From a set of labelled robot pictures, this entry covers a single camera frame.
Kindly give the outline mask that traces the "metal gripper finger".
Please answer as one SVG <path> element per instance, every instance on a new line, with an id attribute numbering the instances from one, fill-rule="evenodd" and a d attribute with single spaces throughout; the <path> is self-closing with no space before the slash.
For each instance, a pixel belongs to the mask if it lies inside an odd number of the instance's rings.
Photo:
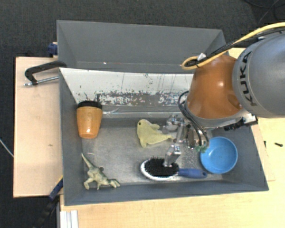
<path id="1" fill-rule="evenodd" d="M 179 128 L 180 120 L 181 118 L 178 115 L 171 115 L 166 121 L 166 124 L 162 127 L 162 133 L 176 133 Z"/>
<path id="2" fill-rule="evenodd" d="M 167 150 L 164 158 L 164 167 L 171 167 L 173 163 L 181 156 L 181 148 L 175 144 L 172 144 Z"/>

